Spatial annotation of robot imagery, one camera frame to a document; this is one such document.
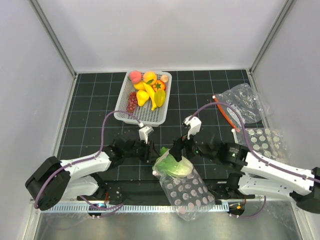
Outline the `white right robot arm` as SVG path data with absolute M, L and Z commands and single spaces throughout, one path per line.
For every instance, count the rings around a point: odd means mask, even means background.
M 230 198 L 239 195 L 263 195 L 294 201 L 306 212 L 320 212 L 320 169 L 290 166 L 249 150 L 237 143 L 200 142 L 182 136 L 173 142 L 169 153 L 179 162 L 182 150 L 187 158 L 200 156 L 234 172 L 228 177 L 225 192 Z

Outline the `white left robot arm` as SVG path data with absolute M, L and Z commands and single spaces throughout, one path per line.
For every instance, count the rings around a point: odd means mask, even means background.
M 103 146 L 98 152 L 69 160 L 56 156 L 47 158 L 25 182 L 34 199 L 34 208 L 42 211 L 55 206 L 60 200 L 78 196 L 91 196 L 101 200 L 106 188 L 93 177 L 135 158 L 151 164 L 159 157 L 152 141 L 122 138 Z

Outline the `green lettuce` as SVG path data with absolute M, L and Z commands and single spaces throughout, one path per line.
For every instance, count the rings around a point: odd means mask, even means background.
M 193 168 L 193 164 L 187 158 L 183 156 L 180 161 L 176 161 L 169 153 L 169 149 L 163 146 L 152 167 L 152 174 L 155 177 L 166 174 L 175 178 L 184 178 L 192 173 Z

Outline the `pink dotted zip bag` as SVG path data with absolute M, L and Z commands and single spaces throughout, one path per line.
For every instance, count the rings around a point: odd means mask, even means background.
M 216 205 L 215 197 L 205 186 L 194 165 L 192 173 L 186 177 L 173 177 L 163 173 L 156 178 L 171 206 L 187 222 L 197 219 Z

